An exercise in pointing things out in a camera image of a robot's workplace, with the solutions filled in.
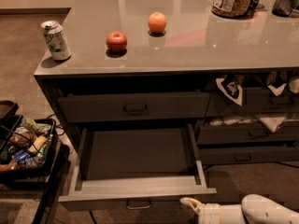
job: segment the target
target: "brown jar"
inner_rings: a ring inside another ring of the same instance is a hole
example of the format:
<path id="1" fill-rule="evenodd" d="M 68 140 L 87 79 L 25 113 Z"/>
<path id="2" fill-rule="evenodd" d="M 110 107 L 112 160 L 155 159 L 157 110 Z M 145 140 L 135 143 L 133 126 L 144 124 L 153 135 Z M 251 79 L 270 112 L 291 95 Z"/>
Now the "brown jar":
<path id="1" fill-rule="evenodd" d="M 245 15 L 250 0 L 213 0 L 212 12 L 226 18 Z"/>

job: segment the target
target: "baseboard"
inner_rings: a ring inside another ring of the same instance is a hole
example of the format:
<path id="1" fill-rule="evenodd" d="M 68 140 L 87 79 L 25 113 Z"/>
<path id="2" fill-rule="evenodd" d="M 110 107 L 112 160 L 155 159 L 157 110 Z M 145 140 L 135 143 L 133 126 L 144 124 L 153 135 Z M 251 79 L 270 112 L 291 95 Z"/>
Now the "baseboard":
<path id="1" fill-rule="evenodd" d="M 58 8 L 0 8 L 0 15 L 17 14 L 67 14 L 69 7 Z"/>

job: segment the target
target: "can lid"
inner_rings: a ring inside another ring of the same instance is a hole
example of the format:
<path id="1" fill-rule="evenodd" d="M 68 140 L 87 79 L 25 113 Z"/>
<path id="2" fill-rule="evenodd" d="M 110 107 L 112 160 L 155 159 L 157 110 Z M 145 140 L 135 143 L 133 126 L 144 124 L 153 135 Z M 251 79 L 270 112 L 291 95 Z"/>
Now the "can lid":
<path id="1" fill-rule="evenodd" d="M 51 29 L 59 25 L 57 21 L 44 21 L 41 23 L 41 27 L 44 29 Z"/>

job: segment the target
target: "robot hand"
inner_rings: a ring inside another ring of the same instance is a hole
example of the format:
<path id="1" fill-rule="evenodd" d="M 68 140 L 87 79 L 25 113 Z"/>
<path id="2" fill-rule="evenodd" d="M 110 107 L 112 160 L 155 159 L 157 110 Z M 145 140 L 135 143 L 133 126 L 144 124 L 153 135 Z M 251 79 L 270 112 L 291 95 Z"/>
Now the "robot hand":
<path id="1" fill-rule="evenodd" d="M 192 198 L 180 202 L 194 210 L 198 224 L 299 224 L 299 213 L 255 194 L 246 196 L 241 205 L 202 204 Z"/>

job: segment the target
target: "concrete floor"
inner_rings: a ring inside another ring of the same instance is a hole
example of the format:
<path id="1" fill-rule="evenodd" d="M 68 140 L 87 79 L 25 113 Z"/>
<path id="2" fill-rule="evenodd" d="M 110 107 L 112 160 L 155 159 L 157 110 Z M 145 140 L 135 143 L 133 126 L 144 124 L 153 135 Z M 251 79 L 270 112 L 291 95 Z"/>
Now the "concrete floor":
<path id="1" fill-rule="evenodd" d="M 25 117 L 43 119 L 53 113 L 33 74 L 47 49 L 40 33 L 40 23 L 46 20 L 62 22 L 64 19 L 65 14 L 0 16 L 0 100 L 17 102 L 20 106 L 18 113 Z M 72 150 L 67 138 L 63 137 L 63 141 Z M 57 196 L 68 191 L 75 151 L 69 160 L 71 167 Z M 288 164 L 299 166 L 299 161 Z M 298 168 L 277 163 L 214 166 L 206 170 L 206 180 L 218 193 L 200 197 L 203 203 L 240 203 L 245 195 L 255 193 L 299 211 Z M 31 223 L 30 217 L 35 213 L 38 198 L 28 197 L 25 193 L 19 196 L 1 193 L 0 198 L 0 223 Z M 94 210 L 93 215 L 97 223 L 194 223 L 192 210 L 168 206 L 134 211 Z M 89 212 L 68 212 L 55 202 L 48 223 L 88 224 L 93 220 Z"/>

